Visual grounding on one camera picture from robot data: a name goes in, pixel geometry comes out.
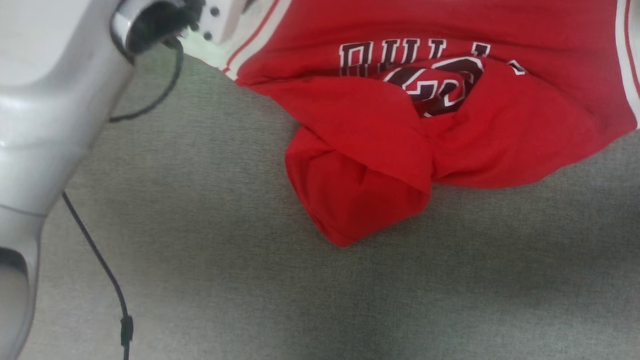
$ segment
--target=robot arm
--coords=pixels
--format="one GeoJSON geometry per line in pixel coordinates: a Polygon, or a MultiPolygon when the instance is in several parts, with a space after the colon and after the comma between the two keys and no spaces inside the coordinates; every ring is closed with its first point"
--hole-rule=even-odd
{"type": "Polygon", "coordinates": [[[0,360],[24,346],[42,226],[127,87],[135,56],[187,25],[222,42],[244,2],[0,0],[0,360]]]}

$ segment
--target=cable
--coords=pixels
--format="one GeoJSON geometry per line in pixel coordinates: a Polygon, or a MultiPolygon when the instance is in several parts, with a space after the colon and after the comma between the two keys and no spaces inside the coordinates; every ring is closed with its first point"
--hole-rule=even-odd
{"type": "Polygon", "coordinates": [[[166,100],[166,98],[171,94],[171,92],[175,88],[175,85],[178,83],[178,79],[180,78],[180,73],[182,72],[182,64],[184,63],[184,48],[182,47],[180,40],[178,40],[177,38],[171,38],[169,40],[166,40],[164,41],[164,44],[166,47],[169,47],[170,49],[175,50],[175,70],[173,71],[173,76],[171,78],[171,81],[169,82],[169,85],[166,87],[164,92],[162,92],[162,94],[154,102],[149,104],[147,107],[142,108],[131,114],[112,117],[111,119],[109,119],[109,122],[121,122],[123,120],[133,120],[142,115],[146,115],[151,111],[153,111],[156,107],[158,107],[158,105],[162,104],[163,101],[166,100]]]}
{"type": "MultiPolygon", "coordinates": [[[[171,92],[175,88],[175,85],[178,83],[178,79],[180,78],[180,73],[182,72],[182,64],[184,63],[184,49],[182,48],[182,44],[177,38],[171,38],[169,40],[166,40],[164,41],[164,44],[170,49],[174,49],[176,52],[175,70],[173,71],[173,76],[171,78],[171,81],[169,82],[169,85],[166,87],[164,92],[154,102],[149,104],[146,108],[143,108],[139,111],[136,111],[135,113],[131,113],[128,115],[113,117],[109,119],[109,122],[133,120],[137,117],[148,114],[151,111],[153,111],[156,107],[158,107],[158,105],[162,104],[162,102],[166,100],[166,98],[171,94],[171,92]]],[[[104,272],[106,272],[107,276],[109,277],[109,280],[113,285],[113,288],[116,290],[116,294],[118,295],[118,301],[120,301],[120,307],[122,308],[122,319],[120,320],[120,344],[124,348],[123,359],[129,360],[129,348],[130,348],[131,340],[133,339],[133,317],[129,315],[129,311],[127,310],[127,302],[124,299],[124,294],[122,293],[120,284],[118,283],[118,280],[116,279],[116,277],[113,275],[113,272],[109,268],[109,265],[102,257],[100,250],[98,250],[98,247],[95,245],[95,242],[93,241],[91,235],[89,234],[89,231],[84,226],[82,219],[80,219],[80,216],[78,215],[76,209],[71,203],[71,200],[69,199],[69,196],[67,196],[67,193],[65,191],[62,191],[62,199],[65,201],[65,204],[69,209],[69,212],[71,212],[71,216],[74,217],[74,220],[76,221],[76,224],[80,228],[80,231],[82,231],[82,234],[86,239],[86,242],[89,244],[89,247],[91,247],[91,249],[93,250],[95,257],[100,262],[102,269],[104,269],[104,272]]]]}

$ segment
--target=gray textured background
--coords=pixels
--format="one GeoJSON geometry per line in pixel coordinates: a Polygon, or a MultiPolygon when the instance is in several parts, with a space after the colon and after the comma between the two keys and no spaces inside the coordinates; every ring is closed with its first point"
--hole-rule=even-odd
{"type": "MultiPolygon", "coordinates": [[[[119,112],[173,55],[144,57],[119,112]]],[[[108,126],[68,194],[122,283],[132,359],[638,359],[640,136],[533,186],[436,186],[350,249],[285,175],[295,122],[187,59],[155,113],[108,126]]],[[[58,203],[21,360],[115,360],[120,308],[58,203]]]]}

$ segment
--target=red stripe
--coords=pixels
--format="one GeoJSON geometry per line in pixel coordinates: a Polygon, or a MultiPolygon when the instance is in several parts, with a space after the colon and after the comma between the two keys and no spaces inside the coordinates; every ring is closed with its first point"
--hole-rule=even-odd
{"type": "Polygon", "coordinates": [[[636,63],[634,61],[633,53],[631,52],[631,42],[629,40],[629,13],[631,9],[631,0],[627,0],[625,4],[625,43],[627,44],[627,56],[629,57],[629,64],[631,64],[631,74],[634,77],[634,85],[636,86],[636,92],[640,94],[640,81],[638,81],[638,75],[636,72],[636,63]]]}
{"type": "Polygon", "coordinates": [[[241,47],[238,47],[236,49],[236,51],[234,51],[233,54],[231,54],[231,57],[229,58],[229,60],[227,60],[227,67],[225,67],[224,70],[222,70],[222,72],[227,73],[230,69],[229,66],[231,64],[232,61],[234,61],[234,59],[236,58],[236,56],[238,56],[238,54],[244,50],[247,46],[249,46],[249,43],[253,41],[253,39],[255,39],[255,37],[258,36],[258,34],[260,33],[260,31],[262,31],[262,28],[264,28],[264,25],[267,23],[267,20],[269,20],[269,18],[271,17],[271,14],[273,13],[273,11],[275,10],[276,6],[278,5],[278,3],[280,2],[280,0],[275,0],[273,1],[273,4],[271,5],[271,8],[269,9],[269,11],[267,12],[267,15],[264,16],[264,18],[262,19],[262,22],[260,23],[260,25],[258,26],[258,28],[253,32],[253,34],[251,34],[251,36],[242,44],[241,47]]]}

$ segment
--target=red fabric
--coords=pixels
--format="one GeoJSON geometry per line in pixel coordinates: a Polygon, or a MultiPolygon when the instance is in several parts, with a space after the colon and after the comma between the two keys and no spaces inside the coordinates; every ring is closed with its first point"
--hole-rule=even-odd
{"type": "Polygon", "coordinates": [[[532,183],[634,130],[615,18],[600,0],[292,0],[237,82],[303,125],[289,178],[345,247],[420,213],[432,181],[532,183]]]}

